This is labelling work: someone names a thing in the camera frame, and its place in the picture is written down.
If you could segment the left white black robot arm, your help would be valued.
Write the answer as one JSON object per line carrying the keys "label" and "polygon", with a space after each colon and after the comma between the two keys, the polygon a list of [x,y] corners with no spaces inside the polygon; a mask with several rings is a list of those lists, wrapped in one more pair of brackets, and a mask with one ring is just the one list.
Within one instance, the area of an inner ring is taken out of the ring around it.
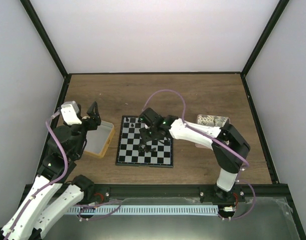
{"label": "left white black robot arm", "polygon": [[81,158],[87,133],[95,131],[100,124],[97,102],[91,104],[86,116],[81,116],[81,106],[75,101],[65,102],[46,120],[51,135],[47,142],[48,155],[16,213],[0,228],[0,240],[42,240],[69,208],[94,198],[94,182],[79,175],[51,201]]}

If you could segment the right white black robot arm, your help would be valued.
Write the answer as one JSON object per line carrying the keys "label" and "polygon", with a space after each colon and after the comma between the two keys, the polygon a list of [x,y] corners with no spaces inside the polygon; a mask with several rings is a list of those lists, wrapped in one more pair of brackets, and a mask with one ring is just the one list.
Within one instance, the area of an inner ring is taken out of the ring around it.
{"label": "right white black robot arm", "polygon": [[161,115],[148,117],[142,114],[139,121],[145,125],[140,129],[144,143],[171,137],[212,150],[220,166],[214,195],[223,202],[232,197],[239,173],[249,167],[246,158],[250,152],[249,144],[233,125],[203,126],[172,115],[164,118]]}

